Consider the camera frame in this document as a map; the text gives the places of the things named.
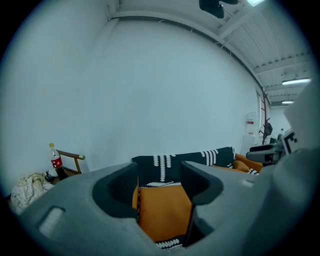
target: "black and white patterned fabric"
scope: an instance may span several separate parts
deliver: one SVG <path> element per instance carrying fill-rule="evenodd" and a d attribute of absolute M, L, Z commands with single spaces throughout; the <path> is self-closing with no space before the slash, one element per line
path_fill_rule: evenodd
<path fill-rule="evenodd" d="M 256 170 L 252 169 L 252 168 L 250 168 L 250 171 L 248 172 L 248 174 L 259 175 L 259 173 Z"/>
<path fill-rule="evenodd" d="M 145 186 L 141 186 L 141 189 L 148 189 L 148 188 L 158 188 L 158 187 L 168 187 L 168 186 L 179 186 L 181 182 L 150 182 Z"/>
<path fill-rule="evenodd" d="M 152 187 L 148 184 L 179 183 L 181 161 L 191 161 L 207 166 L 227 167 L 234 161 L 233 147 L 223 147 L 186 154 L 167 154 L 154 156 L 137 156 L 132 159 L 138 164 L 140 187 Z"/>
<path fill-rule="evenodd" d="M 156 242 L 155 244 L 162 250 L 170 250 L 172 248 L 182 246 L 184 242 L 184 238 L 185 238 L 184 235 L 180 235 L 170 240 Z"/>

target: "black camera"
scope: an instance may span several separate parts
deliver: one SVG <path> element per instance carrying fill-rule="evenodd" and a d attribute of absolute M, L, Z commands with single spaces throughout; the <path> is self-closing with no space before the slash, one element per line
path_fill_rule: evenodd
<path fill-rule="evenodd" d="M 239 0 L 222 0 L 230 5 L 236 5 L 239 3 Z M 199 0 L 199 7 L 201 10 L 206 11 L 219 19 L 223 19 L 225 16 L 224 7 L 220 3 L 220 0 Z"/>

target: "plastic bottle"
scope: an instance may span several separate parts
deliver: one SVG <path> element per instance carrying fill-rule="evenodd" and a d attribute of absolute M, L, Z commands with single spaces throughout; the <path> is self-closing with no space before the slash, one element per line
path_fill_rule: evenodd
<path fill-rule="evenodd" d="M 50 157 L 51 157 L 52 167 L 55 169 L 56 173 L 58 174 L 59 180 L 61 181 L 65 178 L 68 178 L 68 175 L 66 174 L 65 168 L 62 164 L 60 154 L 55 149 L 55 145 L 53 143 L 50 143 L 49 148 L 50 148 Z"/>

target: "ceiling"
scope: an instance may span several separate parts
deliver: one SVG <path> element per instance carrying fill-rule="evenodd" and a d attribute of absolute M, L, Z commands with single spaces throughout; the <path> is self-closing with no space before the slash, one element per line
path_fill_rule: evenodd
<path fill-rule="evenodd" d="M 271 107 L 294 101 L 306 86 L 283 81 L 313 78 L 316 62 L 309 44 L 290 16 L 274 1 L 252 7 L 222 3 L 224 18 L 202 11 L 199 0 L 105 0 L 108 19 L 154 17 L 173 21 L 211 37 L 237 57 L 263 88 Z"/>

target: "ceiling beam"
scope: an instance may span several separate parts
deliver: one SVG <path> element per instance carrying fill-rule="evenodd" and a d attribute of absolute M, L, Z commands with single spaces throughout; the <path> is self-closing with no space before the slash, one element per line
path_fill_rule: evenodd
<path fill-rule="evenodd" d="M 278 70 L 278 69 L 284 69 L 284 68 L 289 68 L 293 67 L 295 65 L 301 65 L 304 63 L 312 62 L 312 58 L 310 55 L 301 55 L 297 57 L 291 57 L 291 58 L 286 58 L 283 60 L 279 60 L 264 66 L 256 67 L 254 69 L 254 72 L 257 75 L 261 75 L 266 72 Z"/>
<path fill-rule="evenodd" d="M 270 97 L 270 100 L 271 100 L 271 103 L 273 102 L 281 102 L 281 101 L 293 101 L 295 100 L 296 98 L 298 97 L 298 95 L 286 95 L 286 96 L 271 96 Z"/>
<path fill-rule="evenodd" d="M 260 12 L 265 8 L 267 4 L 265 2 L 259 4 L 258 6 L 252 7 L 250 4 L 244 6 L 241 10 L 239 10 L 235 15 L 233 15 L 222 27 L 220 27 L 217 31 L 217 35 L 222 39 L 227 35 L 232 33 L 238 27 L 240 27 L 243 23 L 245 23 L 252 15 Z"/>
<path fill-rule="evenodd" d="M 274 86 L 268 86 L 265 88 L 266 92 L 270 91 L 276 91 L 276 90 L 287 90 L 287 89 L 294 89 L 294 88 L 302 88 L 305 87 L 306 84 L 293 84 L 293 85 L 282 85 L 282 84 L 277 84 Z"/>
<path fill-rule="evenodd" d="M 282 104 L 282 103 L 272 103 L 270 105 L 270 108 L 271 109 L 282 109 L 282 108 L 287 108 L 289 107 L 290 104 Z"/>

